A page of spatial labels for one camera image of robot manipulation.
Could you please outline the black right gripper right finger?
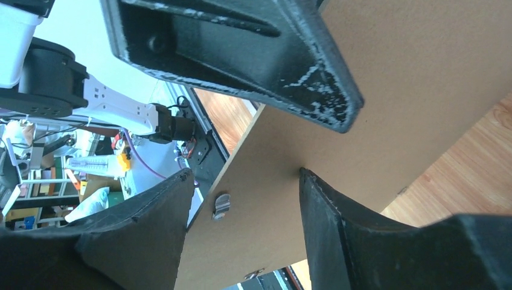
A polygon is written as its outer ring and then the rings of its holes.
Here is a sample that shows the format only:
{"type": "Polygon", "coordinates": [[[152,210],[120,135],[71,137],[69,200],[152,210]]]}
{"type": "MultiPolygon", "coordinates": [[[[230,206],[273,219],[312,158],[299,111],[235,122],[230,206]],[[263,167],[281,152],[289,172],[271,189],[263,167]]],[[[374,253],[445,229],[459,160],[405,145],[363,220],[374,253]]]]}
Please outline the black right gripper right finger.
{"type": "Polygon", "coordinates": [[[455,214],[425,227],[390,219],[300,170],[313,289],[510,289],[511,217],[455,214]]]}

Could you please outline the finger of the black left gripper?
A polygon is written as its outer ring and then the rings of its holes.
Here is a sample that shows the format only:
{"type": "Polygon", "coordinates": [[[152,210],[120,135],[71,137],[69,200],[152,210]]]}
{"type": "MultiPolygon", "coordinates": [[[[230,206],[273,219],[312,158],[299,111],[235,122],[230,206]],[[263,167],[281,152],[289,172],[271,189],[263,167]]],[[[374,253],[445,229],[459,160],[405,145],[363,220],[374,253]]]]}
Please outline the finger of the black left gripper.
{"type": "Polygon", "coordinates": [[[335,132],[364,99],[321,1],[101,1],[112,54],[159,80],[269,105],[335,132]]]}

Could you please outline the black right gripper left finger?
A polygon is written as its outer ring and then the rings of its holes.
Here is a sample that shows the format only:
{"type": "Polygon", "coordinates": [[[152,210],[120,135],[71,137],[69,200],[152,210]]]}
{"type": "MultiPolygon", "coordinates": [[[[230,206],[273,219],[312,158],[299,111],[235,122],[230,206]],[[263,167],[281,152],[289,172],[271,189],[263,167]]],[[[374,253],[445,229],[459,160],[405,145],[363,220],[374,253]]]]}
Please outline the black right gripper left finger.
{"type": "Polygon", "coordinates": [[[56,228],[1,230],[2,289],[173,289],[194,175],[56,228]]]}

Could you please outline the brown cardboard backing board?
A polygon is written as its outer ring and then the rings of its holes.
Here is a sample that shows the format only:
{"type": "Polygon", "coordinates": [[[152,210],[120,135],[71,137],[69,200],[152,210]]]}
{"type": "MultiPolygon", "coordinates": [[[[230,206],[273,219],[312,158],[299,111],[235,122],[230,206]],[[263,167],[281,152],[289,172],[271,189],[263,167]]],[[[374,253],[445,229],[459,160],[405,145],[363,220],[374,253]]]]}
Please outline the brown cardboard backing board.
{"type": "Polygon", "coordinates": [[[322,16],[363,108],[340,134],[262,106],[186,235],[176,289],[304,260],[301,168],[381,211],[511,91],[510,1],[329,1],[322,16]]]}

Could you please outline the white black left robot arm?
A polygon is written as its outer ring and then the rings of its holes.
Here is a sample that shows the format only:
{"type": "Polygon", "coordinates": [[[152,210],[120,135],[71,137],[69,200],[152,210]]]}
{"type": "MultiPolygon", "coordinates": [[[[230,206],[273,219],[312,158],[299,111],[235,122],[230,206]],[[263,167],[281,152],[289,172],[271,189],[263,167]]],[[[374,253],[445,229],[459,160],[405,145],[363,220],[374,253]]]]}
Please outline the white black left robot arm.
{"type": "MultiPolygon", "coordinates": [[[[150,141],[189,141],[192,119],[99,82],[74,53],[39,39],[53,1],[1,2],[1,108],[79,115],[150,141]]],[[[335,132],[364,99],[321,18],[320,1],[102,1],[113,55],[159,80],[269,105],[335,132]]]]}

